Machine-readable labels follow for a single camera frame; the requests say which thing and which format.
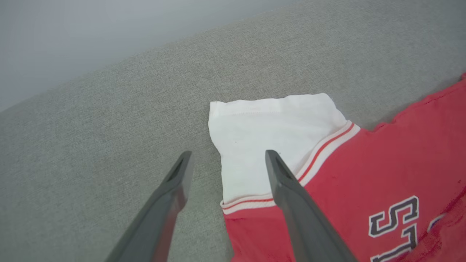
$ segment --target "white fabric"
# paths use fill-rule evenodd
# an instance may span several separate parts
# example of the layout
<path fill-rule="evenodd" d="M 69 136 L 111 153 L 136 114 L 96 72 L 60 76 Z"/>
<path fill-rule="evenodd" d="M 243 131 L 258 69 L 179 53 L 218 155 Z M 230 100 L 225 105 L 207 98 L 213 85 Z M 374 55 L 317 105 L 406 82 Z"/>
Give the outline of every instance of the white fabric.
<path fill-rule="evenodd" d="M 327 94 L 211 102 L 209 132 L 221 156 L 223 202 L 271 192 L 265 150 L 277 151 L 297 172 L 316 144 L 346 123 Z"/>

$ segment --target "gray textile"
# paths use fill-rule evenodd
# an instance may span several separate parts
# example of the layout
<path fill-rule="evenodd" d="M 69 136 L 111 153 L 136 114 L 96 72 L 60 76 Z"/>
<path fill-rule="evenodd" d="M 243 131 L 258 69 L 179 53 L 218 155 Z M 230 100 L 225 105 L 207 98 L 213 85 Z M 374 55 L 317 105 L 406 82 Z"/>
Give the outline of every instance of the gray textile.
<path fill-rule="evenodd" d="M 312 0 L 75 79 L 0 114 L 0 261 L 103 261 L 178 155 L 170 261 L 228 261 L 209 102 L 325 92 L 362 127 L 466 71 L 464 0 Z"/>

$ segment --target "red fabric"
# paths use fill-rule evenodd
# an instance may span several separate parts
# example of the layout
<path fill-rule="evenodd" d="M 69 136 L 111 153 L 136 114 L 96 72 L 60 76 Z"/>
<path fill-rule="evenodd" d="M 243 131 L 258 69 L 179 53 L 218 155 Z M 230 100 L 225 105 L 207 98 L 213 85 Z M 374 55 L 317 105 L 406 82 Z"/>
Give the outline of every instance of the red fabric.
<path fill-rule="evenodd" d="M 466 200 L 459 197 L 466 185 L 465 159 L 463 80 L 409 106 L 390 124 L 361 129 L 326 159 L 305 189 L 361 262 L 465 261 Z M 399 211 L 393 220 L 398 223 L 389 223 L 390 207 Z M 380 212 L 385 218 L 371 225 L 370 217 Z M 427 234 L 431 221 L 446 212 Z M 224 217 L 233 262 L 294 261 L 278 207 Z M 418 247 L 395 252 L 403 244 Z"/>

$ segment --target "clothing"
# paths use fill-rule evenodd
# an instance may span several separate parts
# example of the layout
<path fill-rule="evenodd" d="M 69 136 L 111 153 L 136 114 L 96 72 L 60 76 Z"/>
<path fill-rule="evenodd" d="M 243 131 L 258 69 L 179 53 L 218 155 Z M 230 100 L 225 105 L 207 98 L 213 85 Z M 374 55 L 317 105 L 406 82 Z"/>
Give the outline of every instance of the clothing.
<path fill-rule="evenodd" d="M 315 103 L 313 106 L 319 107 L 319 102 Z M 308 109 L 310 116 L 316 115 L 312 106 Z M 304 114 L 300 119 L 305 122 Z M 465 115 L 466 81 L 463 80 L 411 105 L 390 124 L 380 124 L 374 131 L 360 129 L 339 117 L 338 121 L 330 122 L 333 128 L 331 124 L 326 126 L 329 135 L 322 136 L 325 134 L 322 131 L 321 140 L 314 143 L 298 140 L 307 137 L 306 132 L 314 134 L 313 130 L 320 130 L 318 125 L 313 129 L 298 128 L 299 135 L 294 141 L 295 128 L 282 126 L 287 124 L 283 120 L 276 126 L 286 132 L 285 136 L 261 137 L 261 132 L 255 131 L 258 126 L 253 123 L 259 122 L 262 116 L 247 122 L 240 118 L 230 122 L 225 118 L 224 129 L 220 130 L 225 134 L 219 129 L 210 130 L 222 157 L 224 189 L 231 192 L 230 186 L 242 187 L 250 181 L 254 186 L 261 184 L 257 194 L 253 186 L 248 191 L 236 189 L 237 195 L 227 194 L 228 201 L 224 199 L 221 203 L 235 251 L 232 261 L 294 261 L 283 214 L 270 193 L 264 160 L 266 149 L 280 152 L 277 145 L 286 145 L 288 139 L 293 141 L 281 154 L 282 158 L 359 261 L 427 260 L 433 252 L 406 255 L 417 245 L 435 250 L 424 242 L 432 234 L 427 230 L 432 228 L 438 236 L 442 220 L 451 219 L 449 212 L 454 203 L 464 203 L 458 202 L 458 197 L 466 183 Z M 270 128 L 274 119 L 268 119 Z M 209 128 L 214 121 L 218 119 L 209 120 Z M 220 137 L 225 141 L 219 143 Z M 251 143 L 270 138 L 273 138 L 270 144 L 261 140 L 257 148 Z M 247 142 L 236 147 L 242 139 Z M 295 145 L 304 160 L 292 153 Z M 252 159 L 244 159 L 243 154 Z M 263 169 L 248 172 L 249 167 L 259 166 L 260 161 Z M 233 163 L 237 172 L 230 173 L 227 169 Z M 236 184 L 229 184 L 230 176 L 238 176 Z M 464 221 L 455 225 L 464 232 Z M 450 243 L 449 236 L 442 237 L 434 238 L 443 244 Z"/>

